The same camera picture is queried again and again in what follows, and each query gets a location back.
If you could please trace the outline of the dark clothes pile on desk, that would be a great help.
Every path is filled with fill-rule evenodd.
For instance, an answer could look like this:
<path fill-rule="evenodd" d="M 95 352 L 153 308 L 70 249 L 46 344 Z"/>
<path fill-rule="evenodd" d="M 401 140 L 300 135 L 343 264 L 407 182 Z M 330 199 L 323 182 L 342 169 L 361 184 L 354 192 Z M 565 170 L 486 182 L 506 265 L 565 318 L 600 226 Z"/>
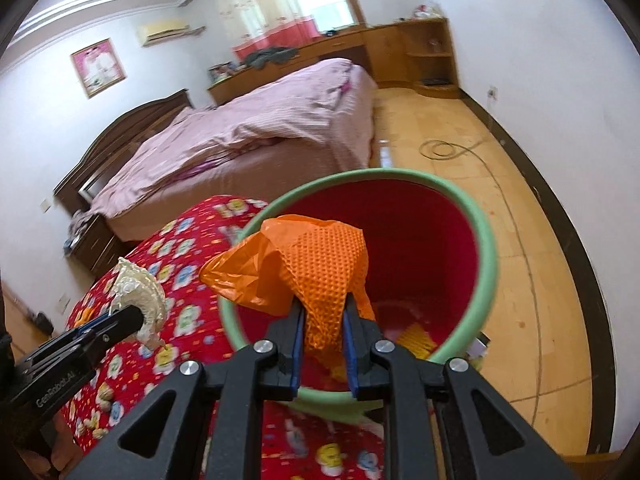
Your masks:
<path fill-rule="evenodd" d="M 246 67 L 262 70 L 268 63 L 284 64 L 298 55 L 296 47 L 268 47 L 250 52 L 243 60 Z"/>

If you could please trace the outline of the white foam fruit net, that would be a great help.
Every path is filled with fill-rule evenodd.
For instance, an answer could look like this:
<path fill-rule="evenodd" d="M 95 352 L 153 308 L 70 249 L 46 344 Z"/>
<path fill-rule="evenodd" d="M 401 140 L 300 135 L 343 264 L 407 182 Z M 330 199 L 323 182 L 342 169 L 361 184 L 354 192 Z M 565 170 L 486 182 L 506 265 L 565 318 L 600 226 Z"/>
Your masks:
<path fill-rule="evenodd" d="M 108 313 L 113 314 L 129 306 L 138 308 L 143 322 L 134 336 L 150 351 L 162 348 L 165 341 L 160 338 L 160 332 L 167 320 L 163 287 L 148 270 L 125 258 L 118 259 L 116 270 Z"/>

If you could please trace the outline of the dark wooden headboard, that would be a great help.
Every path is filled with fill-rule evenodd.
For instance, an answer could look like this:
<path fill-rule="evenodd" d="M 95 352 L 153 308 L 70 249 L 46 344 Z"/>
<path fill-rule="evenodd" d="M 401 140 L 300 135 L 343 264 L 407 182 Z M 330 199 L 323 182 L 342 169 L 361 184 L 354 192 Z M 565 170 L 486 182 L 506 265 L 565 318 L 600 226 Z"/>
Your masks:
<path fill-rule="evenodd" d="M 103 164 L 127 148 L 140 144 L 165 128 L 186 107 L 191 107 L 188 90 L 181 89 L 163 99 L 141 104 L 108 125 L 79 162 L 58 182 L 54 198 L 69 213 L 87 210 L 89 202 L 80 194 L 85 182 Z"/>

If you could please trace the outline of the framed wedding photo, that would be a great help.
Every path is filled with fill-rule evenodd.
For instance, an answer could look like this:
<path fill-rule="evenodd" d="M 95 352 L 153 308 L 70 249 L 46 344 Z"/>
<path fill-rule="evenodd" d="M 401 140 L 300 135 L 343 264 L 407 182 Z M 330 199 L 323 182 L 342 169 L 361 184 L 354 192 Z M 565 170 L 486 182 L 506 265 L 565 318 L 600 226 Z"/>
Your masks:
<path fill-rule="evenodd" d="M 88 99 L 126 78 L 108 38 L 72 53 L 70 59 Z"/>

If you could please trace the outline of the bed with brown sheet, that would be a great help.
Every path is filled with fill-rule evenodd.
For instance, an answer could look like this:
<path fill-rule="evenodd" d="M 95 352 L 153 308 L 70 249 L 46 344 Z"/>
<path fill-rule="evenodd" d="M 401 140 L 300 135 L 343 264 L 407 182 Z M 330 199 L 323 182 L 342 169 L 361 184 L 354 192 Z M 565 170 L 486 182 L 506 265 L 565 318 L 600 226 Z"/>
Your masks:
<path fill-rule="evenodd" d="M 310 181 L 367 168 L 376 84 L 329 58 L 221 106 L 180 90 L 111 123 L 54 190 L 123 242 L 143 240 L 213 195 L 274 200 Z"/>

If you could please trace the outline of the orange textured plastic bag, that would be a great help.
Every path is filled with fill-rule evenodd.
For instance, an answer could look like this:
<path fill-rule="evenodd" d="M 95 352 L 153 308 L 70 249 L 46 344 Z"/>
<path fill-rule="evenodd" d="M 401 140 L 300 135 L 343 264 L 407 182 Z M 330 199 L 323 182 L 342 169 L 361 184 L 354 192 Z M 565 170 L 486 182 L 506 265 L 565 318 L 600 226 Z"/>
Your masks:
<path fill-rule="evenodd" d="M 348 296 L 362 318 L 373 321 L 366 292 L 369 256 L 363 232 L 335 220 L 285 214 L 211 258 L 200 280 L 241 307 L 288 314 L 294 299 L 306 311 L 306 348 L 335 353 L 342 345 Z"/>

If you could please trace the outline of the pink striped duvet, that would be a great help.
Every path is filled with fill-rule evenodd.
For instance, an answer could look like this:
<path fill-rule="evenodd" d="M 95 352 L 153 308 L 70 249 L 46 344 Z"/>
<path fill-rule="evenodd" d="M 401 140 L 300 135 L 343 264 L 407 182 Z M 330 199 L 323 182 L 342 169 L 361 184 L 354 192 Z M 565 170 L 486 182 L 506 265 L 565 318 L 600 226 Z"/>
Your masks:
<path fill-rule="evenodd" d="M 90 210 L 116 219 L 202 174 L 233 194 L 273 198 L 366 168 L 375 90 L 361 66 L 329 58 L 216 108 L 186 107 L 140 145 Z"/>

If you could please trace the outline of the floral curtain with red hem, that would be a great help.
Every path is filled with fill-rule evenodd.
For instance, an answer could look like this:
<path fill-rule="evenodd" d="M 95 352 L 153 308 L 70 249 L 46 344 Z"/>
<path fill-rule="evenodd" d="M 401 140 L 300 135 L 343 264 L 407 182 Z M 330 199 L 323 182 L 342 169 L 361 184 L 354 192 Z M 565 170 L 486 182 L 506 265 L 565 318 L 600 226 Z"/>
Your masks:
<path fill-rule="evenodd" d="M 232 51 L 240 58 L 270 47 L 303 47 L 320 37 L 298 0 L 215 0 Z"/>

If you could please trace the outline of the wall air conditioner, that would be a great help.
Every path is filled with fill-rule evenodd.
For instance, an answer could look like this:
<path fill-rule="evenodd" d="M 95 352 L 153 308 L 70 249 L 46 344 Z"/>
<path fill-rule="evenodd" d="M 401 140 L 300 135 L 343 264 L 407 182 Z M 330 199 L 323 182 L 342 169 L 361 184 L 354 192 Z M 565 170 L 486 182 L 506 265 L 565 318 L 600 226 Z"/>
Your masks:
<path fill-rule="evenodd" d="M 156 44 L 190 32 L 191 26 L 180 20 L 158 21 L 138 27 L 138 36 L 142 47 Z"/>

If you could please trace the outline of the long wooden desk cabinet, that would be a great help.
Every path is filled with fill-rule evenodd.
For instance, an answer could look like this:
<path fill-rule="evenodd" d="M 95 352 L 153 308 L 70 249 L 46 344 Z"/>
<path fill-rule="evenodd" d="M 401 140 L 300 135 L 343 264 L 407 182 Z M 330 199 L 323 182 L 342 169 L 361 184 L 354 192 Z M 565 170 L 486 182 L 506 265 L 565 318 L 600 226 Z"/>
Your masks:
<path fill-rule="evenodd" d="M 381 88 L 410 88 L 421 96 L 460 96 L 454 46 L 446 18 L 357 27 L 306 44 L 282 64 L 244 67 L 208 88 L 218 105 L 328 58 L 348 58 Z"/>

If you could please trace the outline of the yellow foam fruit net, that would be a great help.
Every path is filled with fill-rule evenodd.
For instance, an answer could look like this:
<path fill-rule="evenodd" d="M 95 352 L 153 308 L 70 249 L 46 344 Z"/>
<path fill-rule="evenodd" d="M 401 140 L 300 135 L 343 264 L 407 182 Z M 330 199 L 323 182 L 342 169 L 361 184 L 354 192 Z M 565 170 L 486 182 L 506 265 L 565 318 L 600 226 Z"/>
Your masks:
<path fill-rule="evenodd" d="M 419 360 L 427 360 L 438 348 L 438 343 L 418 322 L 403 328 L 396 339 L 396 344 L 409 350 Z"/>

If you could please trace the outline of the black charger on wall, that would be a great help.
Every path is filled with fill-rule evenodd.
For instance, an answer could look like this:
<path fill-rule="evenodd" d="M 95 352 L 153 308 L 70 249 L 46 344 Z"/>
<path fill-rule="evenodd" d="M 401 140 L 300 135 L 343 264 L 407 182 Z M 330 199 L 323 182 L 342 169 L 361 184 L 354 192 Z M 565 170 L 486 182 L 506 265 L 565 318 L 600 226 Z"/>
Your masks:
<path fill-rule="evenodd" d="M 54 332 L 54 327 L 47 315 L 43 312 L 38 312 L 37 314 L 31 314 L 30 320 L 32 324 L 34 324 L 41 333 L 45 334 L 47 337 L 51 337 Z"/>

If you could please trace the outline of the red floral smiley quilt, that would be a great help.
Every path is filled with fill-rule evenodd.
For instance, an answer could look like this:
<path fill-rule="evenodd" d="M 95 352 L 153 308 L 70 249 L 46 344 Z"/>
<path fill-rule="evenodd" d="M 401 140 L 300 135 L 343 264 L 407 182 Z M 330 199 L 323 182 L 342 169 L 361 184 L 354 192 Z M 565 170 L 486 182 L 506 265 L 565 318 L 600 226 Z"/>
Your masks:
<path fill-rule="evenodd" d="M 232 349 L 214 292 L 198 278 L 211 258 L 229 249 L 262 200 L 217 195 L 166 223 L 138 245 L 128 260 L 153 274 L 165 294 L 163 345 L 149 350 L 123 341 L 107 353 L 89 385 L 62 409 L 66 425 L 89 453 L 136 404 L 186 360 L 215 363 Z M 262 434 L 262 478 L 379 479 L 383 475 L 382 427 L 330 422 L 268 403 Z"/>

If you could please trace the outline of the clothes on nightstand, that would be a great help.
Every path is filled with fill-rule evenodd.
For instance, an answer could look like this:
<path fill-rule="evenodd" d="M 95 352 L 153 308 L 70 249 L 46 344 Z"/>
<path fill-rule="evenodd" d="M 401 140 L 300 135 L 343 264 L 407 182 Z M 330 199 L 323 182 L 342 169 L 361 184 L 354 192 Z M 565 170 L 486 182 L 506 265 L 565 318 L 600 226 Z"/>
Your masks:
<path fill-rule="evenodd" d="M 76 210 L 67 229 L 67 238 L 63 244 L 64 254 L 68 256 L 79 242 L 81 235 L 84 234 L 93 222 L 96 215 L 91 211 Z"/>

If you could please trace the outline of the dark wooden nightstand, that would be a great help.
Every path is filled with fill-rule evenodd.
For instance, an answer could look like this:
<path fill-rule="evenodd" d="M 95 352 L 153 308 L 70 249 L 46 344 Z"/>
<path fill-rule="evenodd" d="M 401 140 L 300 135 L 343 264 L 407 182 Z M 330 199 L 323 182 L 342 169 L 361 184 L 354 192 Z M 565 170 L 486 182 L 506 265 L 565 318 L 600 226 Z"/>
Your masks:
<path fill-rule="evenodd" d="M 97 280 L 126 253 L 126 244 L 113 233 L 105 219 L 96 214 L 89 229 L 66 257 L 74 258 Z"/>

